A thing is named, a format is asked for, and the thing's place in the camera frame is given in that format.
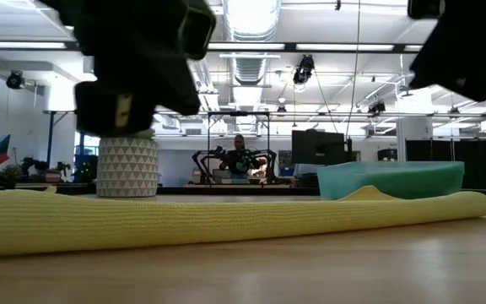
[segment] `ceiling duct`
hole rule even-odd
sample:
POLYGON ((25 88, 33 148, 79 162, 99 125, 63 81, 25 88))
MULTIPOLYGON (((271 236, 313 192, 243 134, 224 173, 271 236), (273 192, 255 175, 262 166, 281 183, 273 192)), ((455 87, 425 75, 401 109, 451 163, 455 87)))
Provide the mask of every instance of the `ceiling duct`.
POLYGON ((154 114, 154 120, 160 122, 164 130, 181 130, 181 122, 170 115, 154 114))
MULTIPOLYGON (((273 40, 277 32, 280 0, 224 0, 223 10, 224 26, 231 41, 273 40)), ((266 58, 230 59, 234 81, 243 86, 261 84, 266 75, 267 64, 266 58)), ((239 87, 232 90, 237 106, 257 106, 262 98, 262 88, 239 87)), ((248 118, 237 117, 236 123, 247 126, 245 131, 248 131, 248 118)))
MULTIPOLYGON (((202 111, 220 111, 219 92, 213 87, 213 80, 205 59, 192 62, 197 81, 198 98, 202 105, 202 111)), ((212 133, 226 133, 228 126, 222 117, 214 117, 213 121, 202 119, 203 125, 212 133)))

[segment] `black monitor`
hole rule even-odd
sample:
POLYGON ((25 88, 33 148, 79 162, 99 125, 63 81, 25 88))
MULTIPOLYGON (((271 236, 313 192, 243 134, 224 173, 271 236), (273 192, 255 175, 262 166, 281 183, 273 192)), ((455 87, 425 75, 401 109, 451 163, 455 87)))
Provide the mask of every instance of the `black monitor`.
POLYGON ((315 129, 292 131, 292 163, 336 165, 347 161, 344 134, 315 129))

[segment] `white patterned cup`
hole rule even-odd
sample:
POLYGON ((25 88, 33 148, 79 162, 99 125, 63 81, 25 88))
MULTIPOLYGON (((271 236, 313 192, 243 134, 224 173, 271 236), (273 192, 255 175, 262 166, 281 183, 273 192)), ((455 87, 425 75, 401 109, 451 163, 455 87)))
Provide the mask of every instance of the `white patterned cup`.
POLYGON ((99 144, 97 195, 145 198, 157 193, 158 145, 151 139, 102 138, 99 144))

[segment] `person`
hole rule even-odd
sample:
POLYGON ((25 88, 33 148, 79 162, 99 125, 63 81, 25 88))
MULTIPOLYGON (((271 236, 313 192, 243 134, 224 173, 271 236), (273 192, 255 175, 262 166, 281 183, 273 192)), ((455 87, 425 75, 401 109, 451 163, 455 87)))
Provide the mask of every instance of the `person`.
MULTIPOLYGON (((234 148, 235 149, 226 152, 226 157, 220 164, 219 169, 226 170, 226 167, 228 167, 231 179, 248 179, 249 175, 247 172, 251 168, 249 167, 249 164, 246 164, 244 161, 247 149, 245 148, 245 138, 243 135, 235 135, 234 148)), ((256 157, 252 156, 250 165, 259 168, 263 163, 263 161, 259 161, 256 157)))

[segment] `yellow towel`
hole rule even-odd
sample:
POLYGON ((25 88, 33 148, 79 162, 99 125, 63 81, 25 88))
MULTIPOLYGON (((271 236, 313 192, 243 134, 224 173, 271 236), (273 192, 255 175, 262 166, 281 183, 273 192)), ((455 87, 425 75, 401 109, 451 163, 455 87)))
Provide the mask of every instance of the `yellow towel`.
POLYGON ((486 196, 402 200, 364 187, 336 202, 155 203, 0 191, 0 255, 66 252, 420 224, 486 215, 486 196))

